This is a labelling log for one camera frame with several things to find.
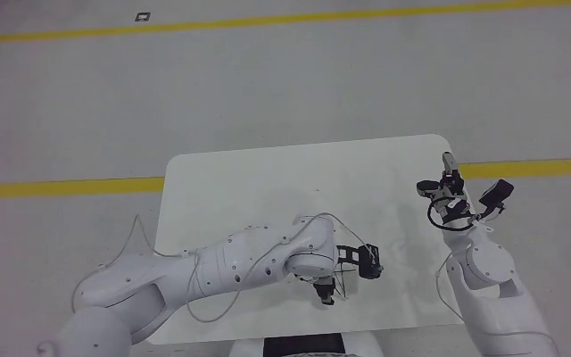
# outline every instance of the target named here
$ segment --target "wire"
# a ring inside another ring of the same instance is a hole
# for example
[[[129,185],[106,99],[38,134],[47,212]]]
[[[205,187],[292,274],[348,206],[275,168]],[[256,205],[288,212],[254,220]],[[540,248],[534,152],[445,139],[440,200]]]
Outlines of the wire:
[[[339,220],[334,214],[329,213],[329,212],[322,212],[322,213],[318,213],[315,216],[312,216],[307,222],[305,222],[305,224],[303,225],[303,227],[300,228],[300,230],[297,231],[297,233],[295,233],[291,238],[290,238],[290,242],[294,241],[297,237],[300,236],[301,233],[303,233],[303,231],[317,218],[319,217],[332,217],[333,219],[335,219],[337,222],[339,222],[340,225],[342,225],[345,229],[347,229],[354,237],[356,237],[363,245],[365,245],[365,247],[367,248],[368,252],[371,254],[371,257],[374,257],[375,255],[373,254],[373,252],[371,251],[371,249],[367,246],[367,244],[359,237],[357,236],[357,234],[355,232],[353,232],[349,227],[347,227],[341,220]],[[217,317],[212,318],[212,319],[204,319],[204,318],[200,318],[198,316],[196,316],[196,314],[192,311],[192,309],[190,308],[190,302],[187,301],[186,302],[186,309],[188,310],[188,313],[190,313],[190,315],[197,321],[202,322],[202,323],[210,323],[210,322],[214,322],[214,321],[218,321],[220,319],[222,319],[224,317],[224,315],[226,315],[230,309],[232,309],[232,307],[234,306],[234,304],[236,303],[236,301],[238,300],[238,296],[240,296],[240,294],[242,293],[243,290],[243,286],[245,281],[250,277],[250,274],[252,273],[252,271],[254,270],[254,268],[256,267],[256,265],[258,265],[259,262],[261,262],[265,257],[267,257],[276,247],[282,245],[281,243],[277,243],[276,245],[272,246],[266,253],[264,253],[260,258],[258,258],[258,260],[256,260],[256,262],[254,262],[252,264],[252,266],[250,267],[250,269],[246,272],[246,275],[244,276],[244,279],[242,279],[242,283],[240,284],[240,286],[238,287],[238,290],[236,290],[236,294],[234,295],[234,298],[232,299],[232,302],[230,302],[230,305]],[[194,251],[194,268],[192,273],[190,274],[190,278],[188,279],[188,284],[186,285],[186,296],[190,295],[190,286],[192,285],[192,281],[194,278],[194,275],[196,274],[196,270],[198,268],[198,265],[200,263],[200,254],[198,254],[198,249]]]
[[[277,243],[276,245],[272,246],[266,253],[264,253],[260,258],[258,258],[258,260],[256,262],[254,262],[254,264],[252,264],[250,269],[246,272],[246,275],[244,276],[244,279],[242,280],[242,284],[240,284],[240,287],[238,288],[238,290],[236,290],[236,294],[234,295],[234,299],[232,299],[232,302],[230,303],[230,305],[220,315],[218,315],[217,317],[215,317],[213,319],[199,318],[190,309],[190,302],[186,301],[186,309],[188,310],[188,313],[190,313],[190,315],[195,320],[202,322],[202,323],[210,323],[210,322],[214,322],[214,321],[218,321],[218,320],[222,319],[224,317],[224,315],[226,315],[230,311],[230,309],[232,309],[232,307],[234,306],[234,304],[238,300],[238,296],[240,296],[240,293],[242,293],[245,281],[248,279],[248,277],[250,276],[250,274],[252,273],[252,271],[256,267],[256,265],[258,265],[258,263],[262,259],[267,257],[268,254],[270,254],[277,246],[280,246],[280,245],[282,245],[282,244]],[[198,250],[196,250],[196,251],[194,251],[194,269],[193,269],[193,272],[190,274],[190,278],[188,279],[188,285],[186,286],[186,296],[188,296],[190,294],[190,285],[192,284],[194,274],[196,273],[196,268],[198,267],[199,262],[200,262],[200,256],[198,255]]]
[[[453,307],[451,307],[448,303],[446,303],[443,299],[443,296],[440,292],[440,286],[438,285],[438,279],[440,277],[440,272],[443,269],[444,265],[446,264],[446,262],[452,257],[452,253],[448,254],[448,256],[446,257],[446,259],[444,259],[444,262],[442,263],[442,265],[440,266],[440,268],[436,271],[436,273],[434,274],[436,276],[436,293],[438,294],[438,297],[440,298],[440,301],[443,302],[444,305],[446,305],[446,307],[448,307],[452,312],[454,312],[454,314],[456,316],[458,316],[458,318],[460,320],[462,320],[464,322],[464,324],[469,325],[463,318],[462,316],[459,314],[459,312],[457,312]],[[540,332],[540,331],[515,331],[515,332],[505,332],[505,333],[493,333],[493,332],[487,332],[484,331],[482,329],[480,329],[480,327],[476,326],[476,325],[470,325],[471,328],[476,329],[478,332],[487,335],[487,336],[516,336],[516,335],[536,335],[536,336],[544,336],[547,339],[550,340],[551,344],[553,345],[553,348],[555,349],[555,353],[558,357],[561,356],[561,354],[559,353],[559,347],[557,346],[557,343],[555,342],[555,339],[553,337],[551,337],[549,334],[546,334],[544,332]]]
[[[146,232],[145,232],[145,226],[143,226],[143,222],[141,221],[141,217],[137,214],[135,216],[135,218],[133,219],[133,225],[131,226],[131,230],[128,233],[127,239],[125,240],[125,243],[123,244],[123,246],[121,247],[121,250],[119,251],[119,254],[117,254],[115,256],[115,258],[113,258],[110,262],[106,263],[106,264],[102,264],[100,265],[96,270],[93,270],[92,272],[90,272],[89,274],[87,274],[85,277],[83,277],[78,284],[73,288],[73,292],[71,293],[71,311],[73,311],[73,313],[75,313],[75,295],[78,292],[79,286],[81,285],[81,283],[83,283],[84,281],[86,281],[88,278],[91,278],[92,276],[94,276],[96,273],[98,273],[99,271],[108,269],[109,267],[111,267],[122,255],[123,252],[125,252],[125,249],[127,248],[128,242],[131,240],[131,237],[133,237],[133,232],[135,231],[135,225],[137,224],[137,222],[139,223],[139,227],[141,228],[141,230],[143,231],[143,238],[145,239],[145,243],[146,246],[155,254],[160,255],[161,257],[165,257],[165,258],[176,258],[181,256],[180,254],[177,255],[168,255],[168,254],[163,254],[160,252],[157,252],[153,246],[151,245],[151,242],[149,242],[148,237],[146,236]]]
[[[472,223],[468,223],[465,227],[461,227],[461,228],[454,228],[454,227],[446,227],[443,226],[441,224],[436,223],[433,219],[432,219],[432,209],[436,206],[437,203],[444,201],[444,200],[454,200],[454,197],[448,197],[448,196],[444,196],[444,197],[440,197],[440,198],[436,198],[435,200],[433,200],[429,205],[428,205],[428,212],[426,213],[426,216],[428,217],[428,221],[430,221],[430,223],[442,230],[449,230],[452,232],[462,232],[464,230],[468,230],[472,227],[474,227],[474,225]]]

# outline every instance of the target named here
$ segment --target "tabletop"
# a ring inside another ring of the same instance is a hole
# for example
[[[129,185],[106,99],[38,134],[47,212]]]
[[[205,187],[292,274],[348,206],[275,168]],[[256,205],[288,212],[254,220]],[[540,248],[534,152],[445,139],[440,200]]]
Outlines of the tabletop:
[[[434,272],[449,250],[426,219],[416,183],[439,179],[448,142],[437,135],[183,154],[167,167],[155,248],[177,253],[226,239],[249,225],[283,225],[331,212],[377,245],[381,278],[343,273],[346,299],[325,306],[295,278],[240,295],[221,320],[202,324],[179,309],[148,341],[156,345],[460,323],[439,300]],[[337,227],[335,243],[359,246]],[[343,265],[344,270],[351,266]],[[456,306],[446,274],[443,297]],[[205,318],[234,293],[192,302]]]

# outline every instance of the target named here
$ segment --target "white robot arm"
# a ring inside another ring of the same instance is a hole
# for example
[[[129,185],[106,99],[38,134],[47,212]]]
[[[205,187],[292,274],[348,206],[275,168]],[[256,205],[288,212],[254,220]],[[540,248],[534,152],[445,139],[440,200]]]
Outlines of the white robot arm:
[[[444,243],[451,249],[446,272],[461,312],[459,317],[465,321],[476,348],[483,356],[559,355],[533,297],[517,275],[513,258],[505,247],[488,237],[492,229],[482,223],[496,209],[504,209],[502,201],[513,186],[498,181],[480,199],[487,207],[485,212],[474,214],[454,157],[444,153],[443,161],[443,178],[439,182],[418,182],[417,190],[430,198],[428,219],[443,231]],[[433,208],[443,225],[430,217]],[[498,298],[474,294],[489,286],[500,287]]]
[[[38,352],[127,357],[131,345],[149,337],[187,302],[276,283],[289,273],[330,277],[338,251],[333,222],[324,216],[301,217],[284,228],[247,228],[179,257],[121,257],[79,285],[78,312]]]

